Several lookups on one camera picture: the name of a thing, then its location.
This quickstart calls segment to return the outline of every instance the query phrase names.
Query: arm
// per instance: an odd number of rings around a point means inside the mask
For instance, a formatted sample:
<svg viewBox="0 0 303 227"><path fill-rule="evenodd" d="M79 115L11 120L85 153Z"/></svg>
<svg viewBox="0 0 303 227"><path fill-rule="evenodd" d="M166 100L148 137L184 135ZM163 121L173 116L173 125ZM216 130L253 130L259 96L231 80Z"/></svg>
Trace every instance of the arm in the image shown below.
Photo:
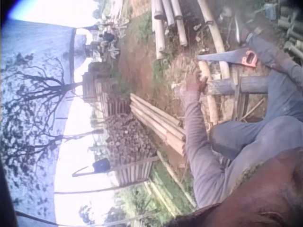
<svg viewBox="0 0 303 227"><path fill-rule="evenodd" d="M208 141L199 98L199 91L185 92L186 152L194 176L196 201L201 208L221 202L224 168Z"/></svg>

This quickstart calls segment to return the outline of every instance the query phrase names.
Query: hair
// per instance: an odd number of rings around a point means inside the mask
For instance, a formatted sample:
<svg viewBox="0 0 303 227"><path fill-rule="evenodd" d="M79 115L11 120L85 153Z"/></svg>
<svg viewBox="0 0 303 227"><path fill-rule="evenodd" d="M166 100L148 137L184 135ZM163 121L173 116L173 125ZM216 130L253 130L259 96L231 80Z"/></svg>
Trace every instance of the hair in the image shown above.
<svg viewBox="0 0 303 227"><path fill-rule="evenodd" d="M206 218L219 206L220 204L212 205L210 208L199 212L193 212L188 215L176 216L163 227L199 227L206 220Z"/></svg>

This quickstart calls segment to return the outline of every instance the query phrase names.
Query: gray long-sleeve shirt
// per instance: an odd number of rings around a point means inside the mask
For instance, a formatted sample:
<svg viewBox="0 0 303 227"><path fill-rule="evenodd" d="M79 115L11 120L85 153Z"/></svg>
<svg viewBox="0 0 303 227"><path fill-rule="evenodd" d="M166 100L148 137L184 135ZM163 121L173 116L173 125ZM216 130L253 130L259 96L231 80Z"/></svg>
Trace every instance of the gray long-sleeve shirt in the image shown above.
<svg viewBox="0 0 303 227"><path fill-rule="evenodd" d="M185 94L186 151L194 176L195 197L200 208L222 202L228 197L237 178L247 168L286 149L303 147L303 123L290 116L277 117L224 170L208 141L199 97L200 93L195 91Z"/></svg>

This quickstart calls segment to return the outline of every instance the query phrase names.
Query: orange saw handle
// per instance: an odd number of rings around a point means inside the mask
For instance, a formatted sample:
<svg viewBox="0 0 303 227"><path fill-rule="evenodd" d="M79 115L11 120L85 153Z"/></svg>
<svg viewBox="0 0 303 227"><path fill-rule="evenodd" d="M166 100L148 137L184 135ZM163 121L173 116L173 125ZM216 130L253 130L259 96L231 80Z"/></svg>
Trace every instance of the orange saw handle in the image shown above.
<svg viewBox="0 0 303 227"><path fill-rule="evenodd" d="M250 63L248 62L249 56L252 55L252 60L250 61ZM250 66L250 67L256 67L258 58L255 52L253 51L247 51L246 52L246 56L242 58L242 65L246 65L246 66Z"/></svg>

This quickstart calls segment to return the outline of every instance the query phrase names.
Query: gray pants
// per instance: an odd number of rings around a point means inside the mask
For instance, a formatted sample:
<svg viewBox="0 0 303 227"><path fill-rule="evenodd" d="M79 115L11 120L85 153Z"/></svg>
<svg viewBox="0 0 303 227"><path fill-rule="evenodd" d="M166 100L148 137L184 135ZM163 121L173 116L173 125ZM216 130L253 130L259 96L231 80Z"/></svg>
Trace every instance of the gray pants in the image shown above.
<svg viewBox="0 0 303 227"><path fill-rule="evenodd" d="M277 49L273 44L258 35L250 37L248 44L263 64L270 67L274 63L273 57ZM267 78L268 105L264 120L256 123L229 121L214 126L210 133L213 150L234 160L271 120L279 116L292 116L303 122L303 95L295 84L298 81L302 83L303 71L298 67L293 61L289 61L285 69L288 74L271 70Z"/></svg>

